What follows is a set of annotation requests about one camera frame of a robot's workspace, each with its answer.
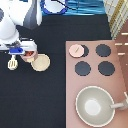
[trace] black cloth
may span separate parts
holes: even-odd
[[[35,40],[51,65],[36,72],[18,56],[18,68],[10,71],[11,56],[0,53],[0,128],[66,128],[65,42],[110,40],[107,16],[48,15],[35,30],[17,29]]]

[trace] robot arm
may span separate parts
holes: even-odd
[[[35,29],[42,22],[41,0],[12,1],[9,4],[9,15],[15,25]]]
[[[7,1],[0,0],[0,40],[9,39],[15,34],[16,27],[8,12]]]

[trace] black burner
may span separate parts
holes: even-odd
[[[96,47],[96,53],[101,57],[107,57],[111,54],[111,49],[105,44],[100,44]]]
[[[87,62],[80,61],[75,65],[75,72],[80,76],[86,76],[90,71],[91,67]]]
[[[84,48],[84,54],[82,55],[82,57],[85,57],[88,55],[89,49],[85,45],[81,45],[81,46]]]
[[[108,61],[103,61],[98,65],[99,72],[104,76],[110,76],[114,73],[115,67]]]

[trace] cable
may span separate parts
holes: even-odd
[[[67,5],[65,5],[65,4],[63,4],[62,2],[60,2],[59,0],[52,0],[52,1],[56,1],[56,2],[58,2],[58,3],[62,4],[62,5],[64,5],[64,6],[65,6],[66,8],[68,8],[68,9],[78,10],[78,8],[79,8],[79,1],[78,1],[78,7],[77,7],[77,8],[70,8],[70,7],[68,7]]]

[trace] white bowl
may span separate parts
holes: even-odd
[[[86,124],[103,127],[109,124],[115,115],[115,109],[110,107],[112,104],[114,101],[107,91],[97,86],[88,86],[77,95],[76,111]]]

